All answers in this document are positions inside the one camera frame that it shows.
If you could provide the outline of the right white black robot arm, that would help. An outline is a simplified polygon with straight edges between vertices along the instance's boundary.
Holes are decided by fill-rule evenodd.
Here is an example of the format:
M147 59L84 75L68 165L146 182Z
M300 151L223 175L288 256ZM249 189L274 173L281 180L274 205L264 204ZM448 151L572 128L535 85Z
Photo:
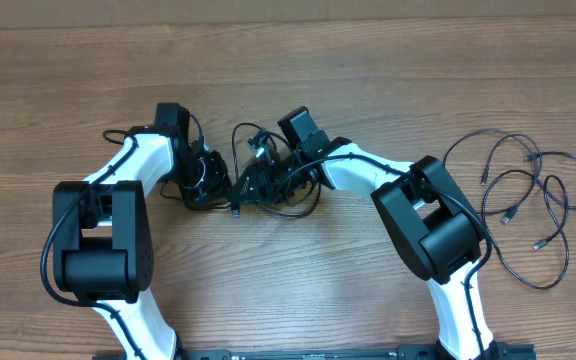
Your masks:
M496 345L483 313L477 272L489 233L437 158L397 162L330 139L301 106L278 122L290 154L282 159L261 129L250 140L255 159L238 175L227 199L278 204L306 184L370 198L406 267L428 284L439 320L440 358L490 359Z

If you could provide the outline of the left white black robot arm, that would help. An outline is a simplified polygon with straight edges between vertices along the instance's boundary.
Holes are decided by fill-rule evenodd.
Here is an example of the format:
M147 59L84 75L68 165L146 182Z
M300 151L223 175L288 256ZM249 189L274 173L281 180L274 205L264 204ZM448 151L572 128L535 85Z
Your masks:
M191 211L223 207L232 183L221 154L178 103L160 103L151 125L109 129L120 145L101 169L53 190L53 226L42 250L42 285L55 301L90 308L110 326L124 359L180 359L183 347L150 288L154 247L146 199L159 183L174 183Z

